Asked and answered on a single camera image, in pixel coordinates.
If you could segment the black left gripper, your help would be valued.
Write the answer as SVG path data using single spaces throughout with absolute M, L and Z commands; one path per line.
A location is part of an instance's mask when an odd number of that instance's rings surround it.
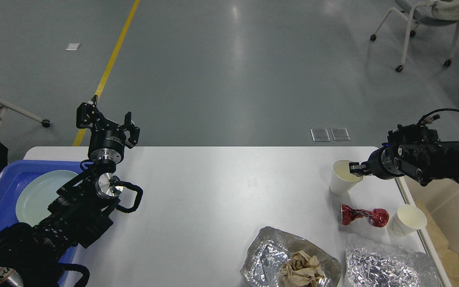
M 88 103 L 78 106 L 75 126 L 78 129 L 96 129 L 90 137 L 88 159 L 92 162 L 110 160 L 119 164 L 124 159 L 125 149 L 138 144 L 140 128 L 131 119 L 131 112 L 125 114 L 122 125 L 109 126 L 109 121 L 97 108 L 98 99 L 99 96 L 94 95 Z

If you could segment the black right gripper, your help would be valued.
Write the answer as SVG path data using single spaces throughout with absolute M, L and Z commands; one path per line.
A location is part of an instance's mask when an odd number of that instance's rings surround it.
M 383 180 L 404 176 L 394 167 L 393 157 L 390 156 L 387 146 L 374 151 L 365 162 L 350 162 L 349 173 L 358 177 L 373 175 Z

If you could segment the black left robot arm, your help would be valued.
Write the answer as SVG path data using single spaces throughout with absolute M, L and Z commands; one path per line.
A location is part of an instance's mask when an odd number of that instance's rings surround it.
M 71 247 L 89 247 L 113 225 L 110 214 L 136 211 L 143 189 L 115 175 L 124 149 L 133 148 L 140 129 L 125 114 L 122 125 L 97 108 L 98 96 L 81 103 L 76 126 L 91 131 L 89 167 L 57 190 L 50 215 L 37 225 L 15 223 L 0 231 L 0 287 L 57 287 L 66 271 L 78 272 L 76 287 L 85 287 L 90 271 L 84 265 L 60 263 Z

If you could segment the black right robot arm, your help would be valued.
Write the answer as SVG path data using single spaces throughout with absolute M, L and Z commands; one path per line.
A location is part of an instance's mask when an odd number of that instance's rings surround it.
M 387 141 L 367 161 L 349 163 L 350 174 L 384 180 L 407 176 L 422 187 L 439 179 L 459 184 L 459 141 L 443 142 L 438 132 L 428 127 L 440 118 L 440 112 L 436 109 L 414 124 L 390 130 Z

